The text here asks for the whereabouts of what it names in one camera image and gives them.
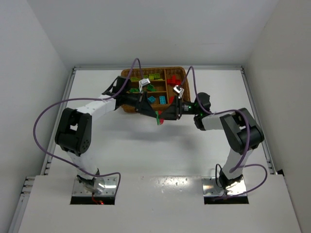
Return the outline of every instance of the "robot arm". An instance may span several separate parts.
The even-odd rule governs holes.
[[[248,110],[242,108],[240,111],[247,117],[248,120],[250,128],[250,142],[249,150],[246,153],[245,158],[243,159],[239,168],[233,172],[230,172],[230,170],[234,168],[241,159],[247,139],[245,121],[243,117],[237,112],[225,115],[195,117],[195,124],[200,130],[224,130],[226,134],[231,148],[227,162],[220,171],[219,176],[219,182],[223,189],[230,186],[234,182],[239,182],[241,180],[243,168],[249,155],[264,140],[262,129],[255,122]]]
[[[115,95],[124,82],[125,78],[119,76],[111,86],[99,96],[98,99],[102,101],[93,101],[76,109],[66,108],[62,112],[55,135],[55,142],[70,156],[72,161],[79,166],[79,168],[91,174],[100,174],[99,169],[92,163],[87,151],[91,143],[93,121],[99,119],[108,112],[118,109],[123,104],[134,106],[138,113],[156,117],[156,113],[152,110],[151,105],[147,101],[147,93],[142,91],[142,88],[150,83],[148,79],[139,82],[141,92],[138,94],[127,93],[131,86],[131,82],[128,81],[125,88],[115,98],[103,100]],[[80,182],[83,182],[90,191],[96,192],[98,181],[95,177],[78,170],[77,178]]]

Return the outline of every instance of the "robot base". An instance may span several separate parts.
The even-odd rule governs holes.
[[[117,176],[107,176],[102,178],[104,184],[102,186],[102,192],[100,194],[95,194],[94,199],[96,201],[102,201],[104,205],[114,205],[115,204],[115,193],[118,185]],[[83,183],[79,183],[78,179],[74,180],[72,195],[71,195],[71,205],[96,205],[97,203],[92,200],[92,192],[87,191]]]
[[[248,204],[244,179],[235,182],[224,190],[216,184],[215,177],[202,177],[204,204]]]

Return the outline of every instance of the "green block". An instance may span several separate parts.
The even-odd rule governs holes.
[[[156,123],[157,125],[160,125],[159,113],[158,111],[156,111],[155,113],[156,113]]]
[[[160,79],[160,74],[155,74],[155,79]]]
[[[133,92],[139,92],[139,90],[137,88],[131,88],[130,93],[133,93]]]
[[[137,77],[132,77],[131,81],[139,81],[139,79]]]
[[[147,86],[147,89],[148,89],[149,91],[153,91],[154,86],[153,86],[153,85],[151,85],[151,84],[149,84],[149,85]]]

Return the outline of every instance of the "toy block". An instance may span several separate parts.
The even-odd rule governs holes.
[[[171,96],[170,99],[169,99],[169,103],[173,103],[173,100],[174,100],[174,96]]]
[[[160,96],[160,104],[166,104],[165,96]]]
[[[137,77],[132,77],[131,81],[139,81],[140,79],[138,79]]]
[[[149,84],[149,85],[147,86],[147,89],[148,89],[149,91],[156,91],[156,90],[154,89],[154,86],[151,85],[151,84]]]
[[[160,74],[155,74],[155,79],[159,79],[160,78]]]
[[[131,88],[130,93],[133,93],[133,92],[139,92],[139,90],[137,88]]]
[[[172,83],[175,84],[176,82],[176,75],[172,75]]]
[[[153,96],[150,96],[148,98],[149,103],[154,103],[156,101],[156,99]]]
[[[156,123],[157,125],[162,125],[164,122],[164,119],[160,119],[159,116],[161,115],[162,111],[156,111]]]

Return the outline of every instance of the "wicker basket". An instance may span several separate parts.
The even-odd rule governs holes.
[[[125,69],[122,71],[121,75],[126,77],[129,73],[129,69]],[[182,81],[186,76],[185,70],[182,67],[158,67],[158,68],[144,68],[142,69],[143,75],[149,74],[160,74],[159,79],[162,80],[150,80],[151,85],[154,86],[155,91],[148,91],[148,97],[155,97],[155,102],[151,104],[153,110],[155,111],[164,111],[169,107],[169,100],[172,96],[176,94],[173,92],[174,85],[168,84],[168,79],[171,79],[174,75],[176,80]],[[141,79],[139,69],[133,69],[131,78]],[[131,88],[138,88],[138,81],[131,82]],[[190,101],[190,90],[188,80],[183,84],[183,88],[185,89],[182,101]],[[160,104],[159,97],[165,96],[166,104]],[[135,113],[134,107],[123,105],[122,108],[127,113]]]

